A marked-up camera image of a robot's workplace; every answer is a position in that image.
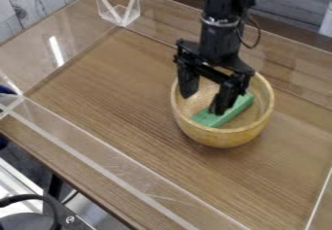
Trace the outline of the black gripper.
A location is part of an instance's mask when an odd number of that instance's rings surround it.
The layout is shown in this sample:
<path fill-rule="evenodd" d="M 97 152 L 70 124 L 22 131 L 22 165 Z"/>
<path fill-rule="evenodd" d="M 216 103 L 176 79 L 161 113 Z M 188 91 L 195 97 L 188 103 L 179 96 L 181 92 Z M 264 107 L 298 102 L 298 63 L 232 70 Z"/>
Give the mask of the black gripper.
<path fill-rule="evenodd" d="M 255 76 L 254 68 L 239 57 L 243 45 L 243 17 L 201 17 L 201 33 L 197 42 L 180 39 L 175 62 L 183 97 L 188 99 L 199 90 L 200 78 L 220 84 L 209 106 L 209 113 L 224 115 Z"/>

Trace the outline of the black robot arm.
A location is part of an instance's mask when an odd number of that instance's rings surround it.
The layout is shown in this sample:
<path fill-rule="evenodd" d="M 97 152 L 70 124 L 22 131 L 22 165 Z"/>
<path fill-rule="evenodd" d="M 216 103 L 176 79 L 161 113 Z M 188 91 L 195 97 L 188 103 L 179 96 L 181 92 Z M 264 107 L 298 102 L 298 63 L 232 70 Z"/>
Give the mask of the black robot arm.
<path fill-rule="evenodd" d="M 256 0 L 204 0 L 200 41 L 177 41 L 175 62 L 183 97 L 188 99 L 199 91 L 200 78 L 220 85 L 209 113 L 223 115 L 244 95 L 256 74 L 240 59 L 244 20 Z"/>

